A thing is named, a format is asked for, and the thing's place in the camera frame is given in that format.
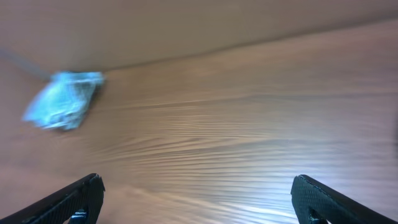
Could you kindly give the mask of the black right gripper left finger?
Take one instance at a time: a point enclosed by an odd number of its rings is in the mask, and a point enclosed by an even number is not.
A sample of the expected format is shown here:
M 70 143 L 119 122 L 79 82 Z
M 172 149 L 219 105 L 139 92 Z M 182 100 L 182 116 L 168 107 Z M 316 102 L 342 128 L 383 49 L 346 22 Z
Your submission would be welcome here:
M 96 224 L 104 200 L 102 178 L 89 174 L 28 207 L 2 218 L 2 224 Z

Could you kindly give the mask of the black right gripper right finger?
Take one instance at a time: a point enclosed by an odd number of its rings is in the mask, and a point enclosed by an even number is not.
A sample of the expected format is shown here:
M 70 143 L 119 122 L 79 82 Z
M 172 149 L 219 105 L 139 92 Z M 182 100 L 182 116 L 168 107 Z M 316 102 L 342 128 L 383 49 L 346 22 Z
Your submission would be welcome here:
M 397 224 L 307 175 L 294 178 L 290 194 L 300 224 Z

